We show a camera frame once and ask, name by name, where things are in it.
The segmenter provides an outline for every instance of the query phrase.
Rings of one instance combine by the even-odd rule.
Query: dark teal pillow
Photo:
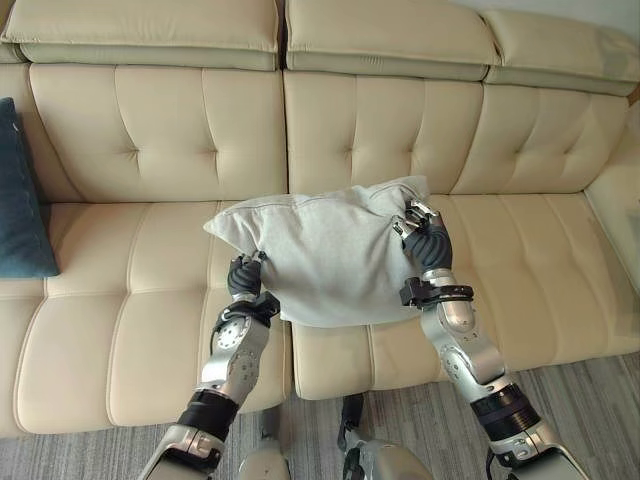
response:
[[[57,275],[11,98],[0,99],[0,277]]]

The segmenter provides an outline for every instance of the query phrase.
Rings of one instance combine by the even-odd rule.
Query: cable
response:
[[[493,463],[493,459],[496,458],[496,454],[493,453],[493,450],[489,448],[487,450],[487,462],[485,463],[485,469],[487,472],[487,480],[493,480],[493,476],[491,476],[491,464]]]

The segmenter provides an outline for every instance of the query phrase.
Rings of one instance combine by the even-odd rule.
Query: light gray pillow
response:
[[[238,203],[205,230],[246,254],[264,250],[263,283],[281,318],[313,327],[406,320],[398,291],[418,272],[392,229],[405,202],[426,199],[425,177],[323,195],[278,195]]]

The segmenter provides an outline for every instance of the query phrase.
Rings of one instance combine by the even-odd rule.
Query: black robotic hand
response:
[[[402,237],[405,252],[420,263],[423,272],[451,269],[451,239],[440,212],[418,200],[411,200],[407,202],[405,214],[406,219],[400,219],[393,225]]]
[[[256,251],[251,257],[240,255],[231,261],[227,275],[227,287],[232,296],[246,294],[257,297],[260,294],[262,286],[260,272],[262,261],[266,258],[267,255],[264,252]]]
[[[262,262],[266,259],[265,252],[256,251],[252,256],[240,255],[231,261],[227,288],[234,302],[220,313],[214,333],[234,318],[252,317],[267,327],[271,326],[271,317],[280,312],[280,302],[271,292],[260,294]]]

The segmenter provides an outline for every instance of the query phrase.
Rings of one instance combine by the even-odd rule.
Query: sofa headrest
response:
[[[289,0],[287,26],[291,70],[477,81],[499,61],[480,16],[443,1]]]
[[[0,32],[5,27],[13,0],[0,0]],[[21,63],[25,58],[15,43],[0,43],[0,63]]]
[[[274,0],[17,0],[2,39],[41,63],[275,70],[277,33]]]
[[[638,45],[611,28],[508,10],[483,14],[501,64],[486,83],[583,90],[626,96],[640,82]]]

